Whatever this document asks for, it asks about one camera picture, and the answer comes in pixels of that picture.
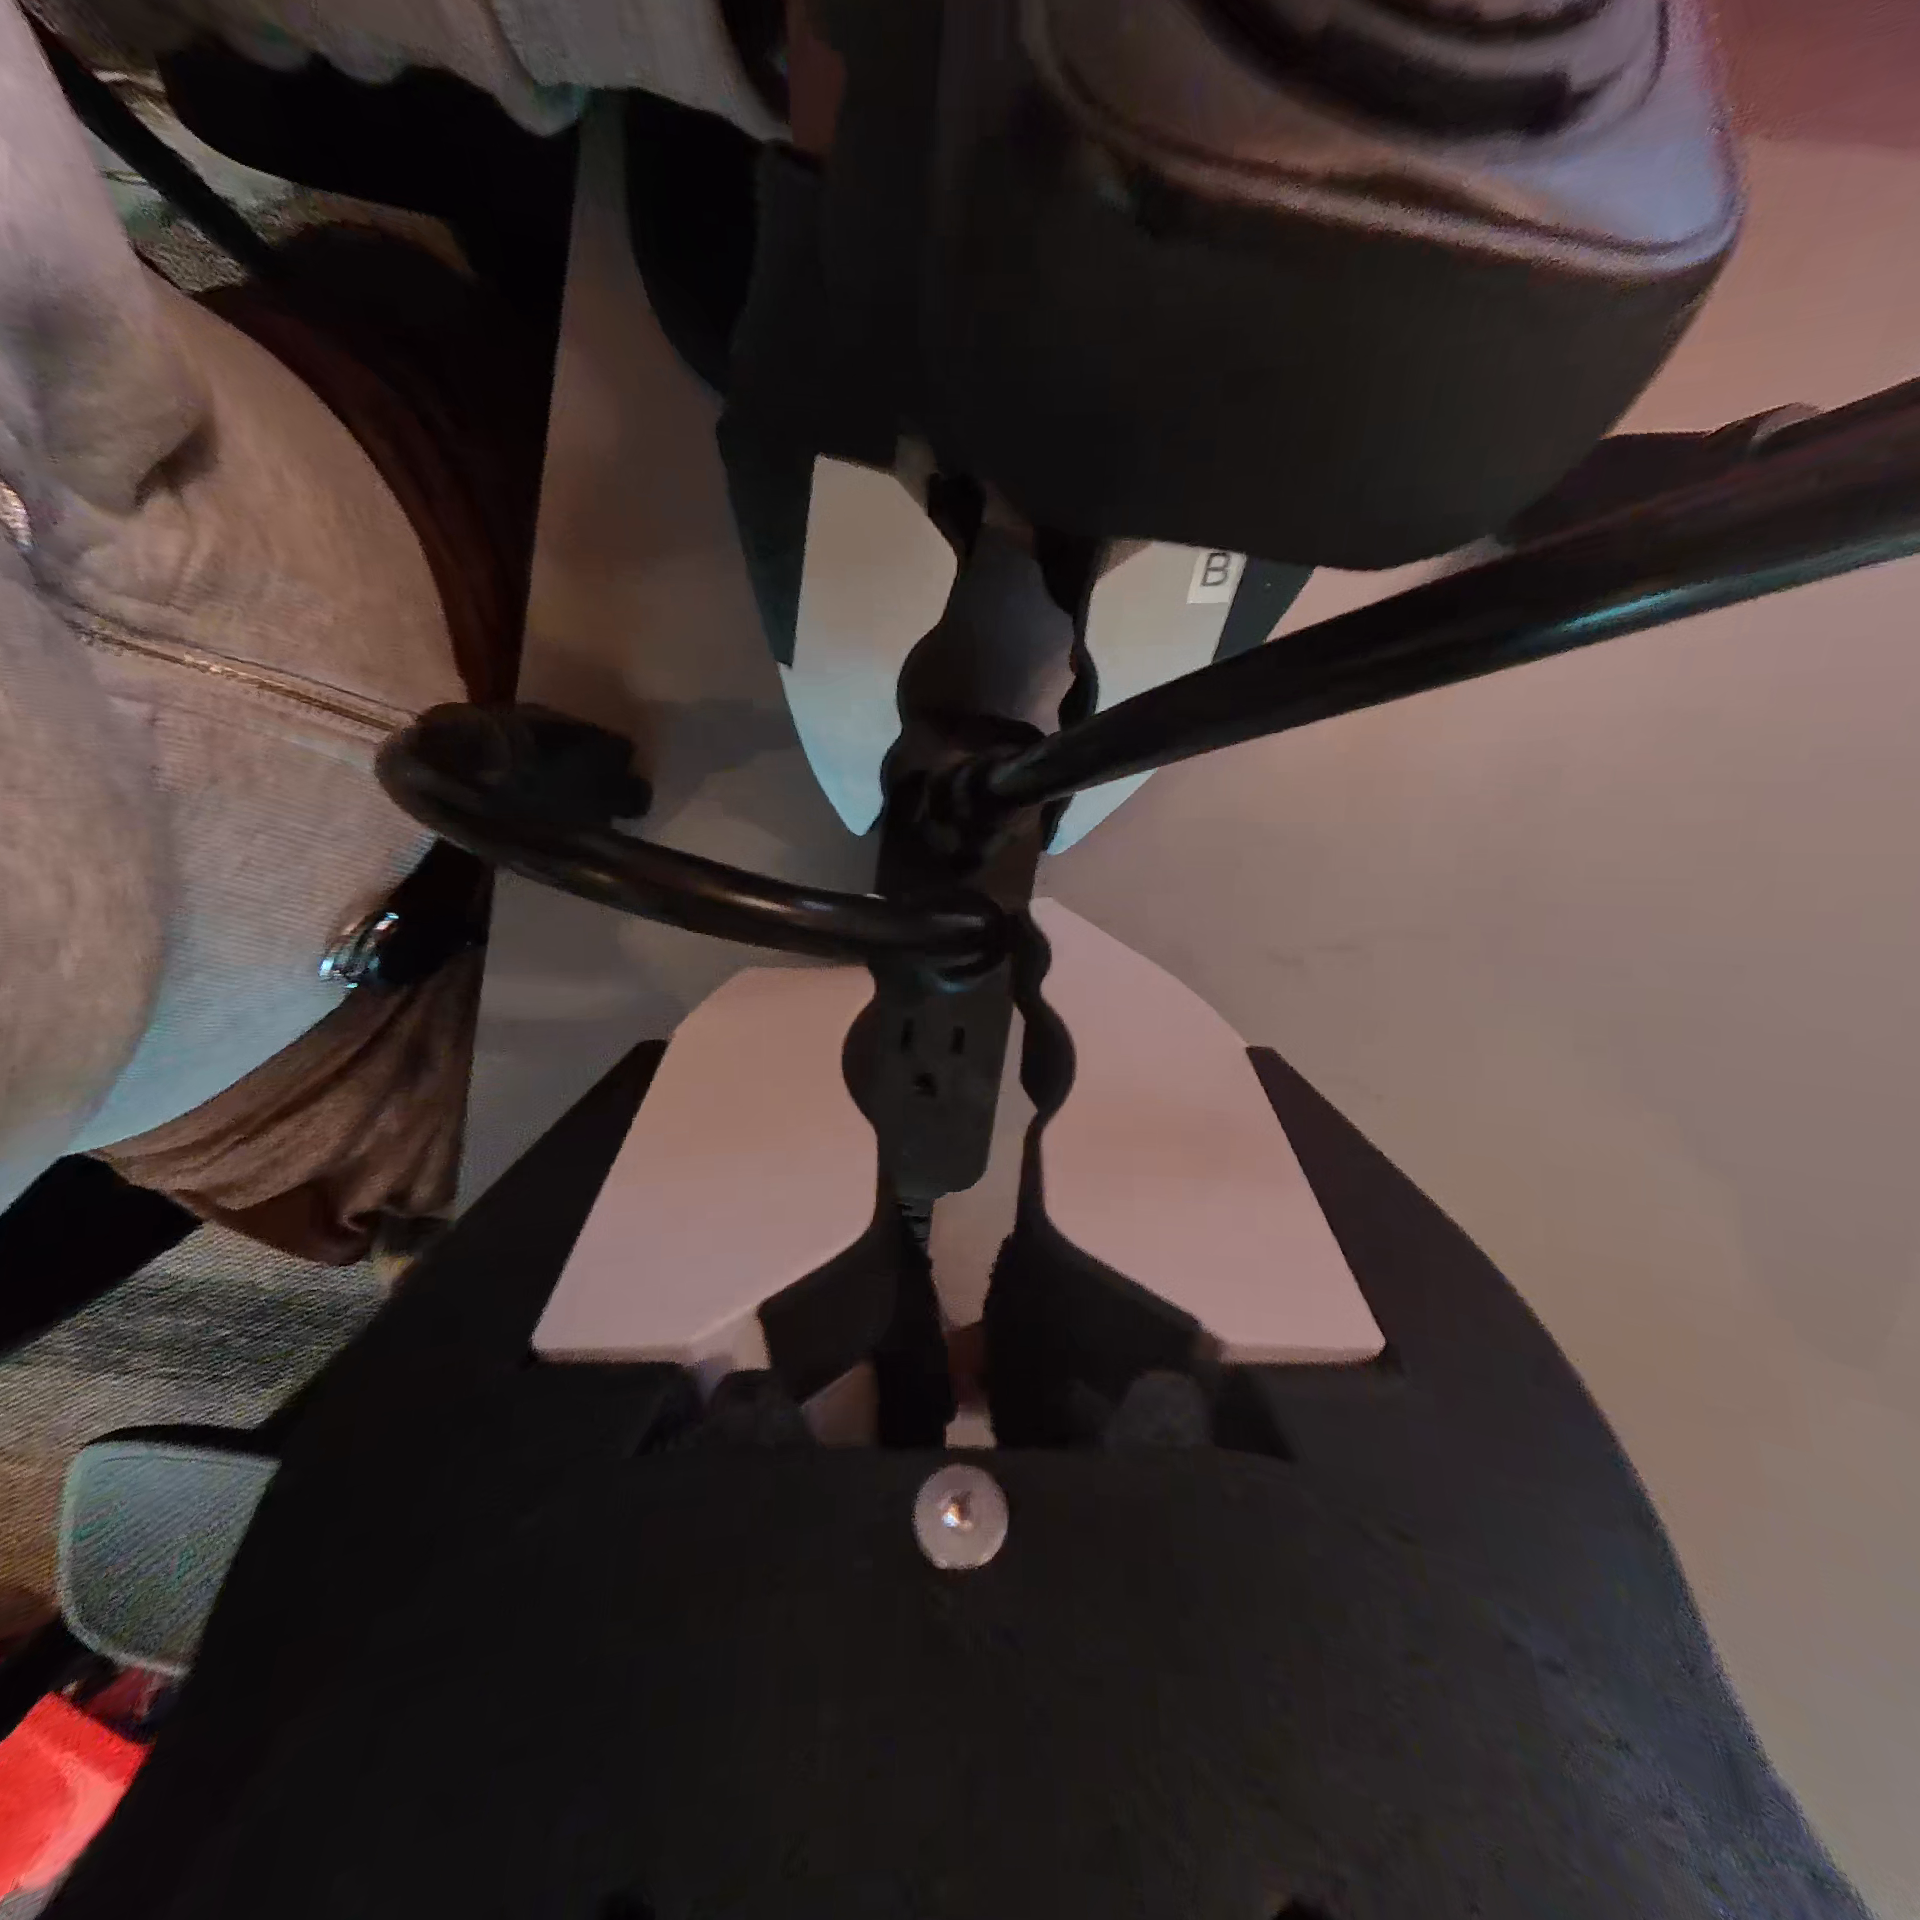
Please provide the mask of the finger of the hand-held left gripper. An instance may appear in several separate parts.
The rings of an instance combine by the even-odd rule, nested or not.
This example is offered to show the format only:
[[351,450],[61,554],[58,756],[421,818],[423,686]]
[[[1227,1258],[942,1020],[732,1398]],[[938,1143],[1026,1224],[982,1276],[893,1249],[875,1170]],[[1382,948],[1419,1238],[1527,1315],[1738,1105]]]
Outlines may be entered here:
[[1222,546],[1099,544],[1071,614],[1062,730],[1208,666],[1244,575]]
[[883,814],[883,767],[903,727],[899,682],[957,577],[957,550],[928,508],[934,478],[922,441],[899,443],[888,470],[827,455],[812,466],[780,680],[806,767],[854,836]]

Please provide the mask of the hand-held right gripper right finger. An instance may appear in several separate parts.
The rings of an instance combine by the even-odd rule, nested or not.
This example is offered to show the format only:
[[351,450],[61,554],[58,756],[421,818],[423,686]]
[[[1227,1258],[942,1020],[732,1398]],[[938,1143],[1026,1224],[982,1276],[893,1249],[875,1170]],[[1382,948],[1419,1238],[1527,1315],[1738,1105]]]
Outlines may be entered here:
[[1024,1017],[1039,1220],[1229,1366],[1365,1366],[1386,1335],[1253,1055],[1195,991],[1058,900]]

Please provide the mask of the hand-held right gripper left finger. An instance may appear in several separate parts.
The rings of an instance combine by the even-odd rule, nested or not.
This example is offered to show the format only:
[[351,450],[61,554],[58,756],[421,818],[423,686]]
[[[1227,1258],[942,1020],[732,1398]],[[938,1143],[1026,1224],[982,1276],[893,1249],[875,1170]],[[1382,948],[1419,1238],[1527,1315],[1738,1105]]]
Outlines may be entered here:
[[875,1359],[900,1258],[846,1072],[871,1000],[861,967],[754,967],[693,1009],[571,1244],[536,1359]]

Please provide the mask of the black power strip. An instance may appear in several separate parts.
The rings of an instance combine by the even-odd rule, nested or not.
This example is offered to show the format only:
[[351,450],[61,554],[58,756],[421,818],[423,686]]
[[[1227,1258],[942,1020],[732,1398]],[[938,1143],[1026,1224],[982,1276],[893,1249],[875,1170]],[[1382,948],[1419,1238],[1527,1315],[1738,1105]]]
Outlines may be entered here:
[[938,1204],[987,1174],[1043,843],[1043,817],[980,798],[978,780],[1038,739],[1011,718],[934,712],[903,724],[883,771],[888,943],[869,955],[847,1086],[875,1131],[906,1259],[875,1356],[886,1443],[942,1440],[962,1392],[931,1230]]

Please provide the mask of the person's grey hoodie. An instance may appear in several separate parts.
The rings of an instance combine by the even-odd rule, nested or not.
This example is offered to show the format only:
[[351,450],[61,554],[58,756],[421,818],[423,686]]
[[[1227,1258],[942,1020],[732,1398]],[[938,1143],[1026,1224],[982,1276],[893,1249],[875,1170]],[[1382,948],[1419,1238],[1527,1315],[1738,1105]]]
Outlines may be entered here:
[[374,780],[507,686],[551,353],[413,241],[142,263],[5,6],[5,1203],[87,1155],[346,1263],[450,1209],[479,962],[322,975],[424,876]]

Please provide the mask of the red plastic object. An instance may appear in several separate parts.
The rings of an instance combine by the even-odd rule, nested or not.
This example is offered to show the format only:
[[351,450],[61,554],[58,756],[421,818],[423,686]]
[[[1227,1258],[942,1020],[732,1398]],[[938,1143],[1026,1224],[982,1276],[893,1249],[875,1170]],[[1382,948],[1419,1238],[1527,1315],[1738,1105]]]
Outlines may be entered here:
[[127,1670],[5,1695],[2,1915],[35,1915],[152,1752],[173,1679]]

